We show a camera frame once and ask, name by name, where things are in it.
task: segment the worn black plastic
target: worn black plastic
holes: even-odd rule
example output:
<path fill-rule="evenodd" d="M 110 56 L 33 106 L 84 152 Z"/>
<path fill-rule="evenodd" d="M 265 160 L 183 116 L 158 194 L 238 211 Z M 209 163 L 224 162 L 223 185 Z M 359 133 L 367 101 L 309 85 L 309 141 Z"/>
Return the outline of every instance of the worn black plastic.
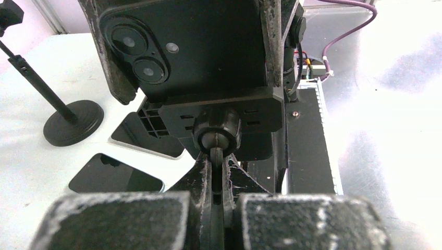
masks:
<path fill-rule="evenodd" d="M 200 154 L 193 168 L 186 173 L 169 191 L 190 191 L 190 196 L 194 201 L 197 213 L 193 215 L 192 221 L 195 228 L 191 228 L 190 237 L 200 243 L 199 249 L 219 249 L 210 248 L 211 237 L 219 234 L 220 228 L 212 231 L 211 225 L 220 223 L 219 218 L 214 221 L 211 215 L 219 215 L 221 212 L 212 212 L 212 179 L 213 171 L 210 160 L 206 154 Z M 232 241 L 228 241 L 232 236 L 232 216 L 235 202 L 240 193 L 265 193 L 269 192 L 259 185 L 250 175 L 248 175 L 238 164 L 235 156 L 229 155 L 223 161 L 223 202 L 224 210 L 224 233 L 226 249 L 237 249 L 232 246 Z"/>
<path fill-rule="evenodd" d="M 234 154 L 238 161 L 268 159 L 273 155 L 272 133 L 243 134 Z"/>
<path fill-rule="evenodd" d="M 46 140 L 57 147 L 83 141 L 98 129 L 104 118 L 103 109 L 93 101 L 76 101 L 67 107 L 76 115 L 75 123 L 67 122 L 59 112 L 55 112 L 43 128 Z"/>
<path fill-rule="evenodd" d="M 53 204 L 29 249 L 198 249 L 191 203 L 189 192 L 66 196 Z"/>
<path fill-rule="evenodd" d="M 280 129 L 272 133 L 273 154 L 271 157 L 247 162 L 247 173 L 272 193 L 281 192 L 282 179 L 285 170 L 288 168 L 286 138 L 286 129 Z"/>
<path fill-rule="evenodd" d="M 287 76 L 289 73 L 293 73 L 293 57 L 294 57 L 294 48 L 293 47 L 284 47 L 284 71 L 283 76 Z"/>
<path fill-rule="evenodd" d="M 289 27 L 286 45 L 294 48 L 304 39 L 304 33 L 307 28 L 307 21 L 304 17 L 304 8 L 300 4 L 296 7 L 292 23 Z"/>
<path fill-rule="evenodd" d="M 349 196 L 241 194 L 234 222 L 237 250 L 393 249 L 373 206 Z"/>
<path fill-rule="evenodd" d="M 156 138 L 169 135 L 169 131 L 167 131 L 163 120 L 158 114 L 160 107 L 161 104 L 152 104 L 148 101 L 144 101 L 144 104 L 141 106 L 140 110 L 138 110 L 138 116 L 143 122 L 147 132 L 149 135 Z"/>
<path fill-rule="evenodd" d="M 195 118 L 210 108 L 231 108 L 241 119 L 244 134 L 267 133 L 282 127 L 282 88 L 259 87 L 241 91 L 212 92 L 171 97 L 159 109 L 169 133 L 176 138 L 192 137 Z"/>

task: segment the phone camera lens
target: phone camera lens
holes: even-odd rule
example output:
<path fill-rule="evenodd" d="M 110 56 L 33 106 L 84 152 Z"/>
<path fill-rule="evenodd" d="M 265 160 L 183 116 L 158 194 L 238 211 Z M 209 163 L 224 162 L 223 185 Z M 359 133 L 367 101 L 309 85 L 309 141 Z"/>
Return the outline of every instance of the phone camera lens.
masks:
<path fill-rule="evenodd" d="M 128 55 L 142 54 L 148 47 L 147 40 L 137 30 L 129 26 L 117 26 L 112 32 L 114 47 Z"/>
<path fill-rule="evenodd" d="M 137 60 L 133 71 L 138 79 L 150 84 L 159 84 L 164 77 L 164 68 L 153 58 Z"/>
<path fill-rule="evenodd" d="M 153 69 L 151 68 L 144 68 L 143 73 L 149 77 L 153 76 Z"/>
<path fill-rule="evenodd" d="M 131 47 L 131 48 L 135 46 L 135 41 L 132 38 L 130 38 L 130 37 L 123 38 L 123 43 L 127 47 Z"/>
<path fill-rule="evenodd" d="M 166 44 L 166 50 L 172 54 L 176 54 L 179 51 L 179 47 L 175 43 L 168 43 Z"/>

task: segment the dual camera module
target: dual camera module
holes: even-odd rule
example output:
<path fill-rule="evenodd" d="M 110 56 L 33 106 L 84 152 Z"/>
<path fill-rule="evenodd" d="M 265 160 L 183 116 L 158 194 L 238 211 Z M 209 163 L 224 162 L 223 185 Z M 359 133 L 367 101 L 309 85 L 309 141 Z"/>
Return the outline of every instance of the dual camera module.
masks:
<path fill-rule="evenodd" d="M 166 58 L 149 29 L 135 19 L 110 18 L 101 26 L 103 37 L 114 53 L 132 67 L 134 76 L 148 84 L 161 84 L 168 78 Z M 169 53 L 177 53 L 178 45 L 166 44 Z"/>

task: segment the phone back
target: phone back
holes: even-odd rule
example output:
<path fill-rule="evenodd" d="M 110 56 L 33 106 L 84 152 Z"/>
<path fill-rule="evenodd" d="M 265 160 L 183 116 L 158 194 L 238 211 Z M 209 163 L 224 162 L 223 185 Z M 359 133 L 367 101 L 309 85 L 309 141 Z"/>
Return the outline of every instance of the phone back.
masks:
<path fill-rule="evenodd" d="M 99 26 L 151 103 L 267 85 L 254 0 L 146 1 L 107 10 Z"/>

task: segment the white table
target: white table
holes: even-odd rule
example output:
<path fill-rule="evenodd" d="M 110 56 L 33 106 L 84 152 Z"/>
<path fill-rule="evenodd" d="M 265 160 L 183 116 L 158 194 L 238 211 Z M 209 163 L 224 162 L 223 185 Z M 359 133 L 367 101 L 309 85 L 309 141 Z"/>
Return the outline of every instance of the white table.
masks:
<path fill-rule="evenodd" d="M 48 207 L 72 193 L 68 183 L 97 153 L 159 178 L 164 190 L 193 166 L 186 151 L 173 159 L 110 138 L 145 96 L 127 106 L 111 96 L 91 34 L 49 37 L 23 57 L 65 103 L 97 102 L 104 120 L 84 141 L 52 146 L 43 126 L 53 107 L 12 67 L 0 75 L 0 249 L 28 248 Z"/>

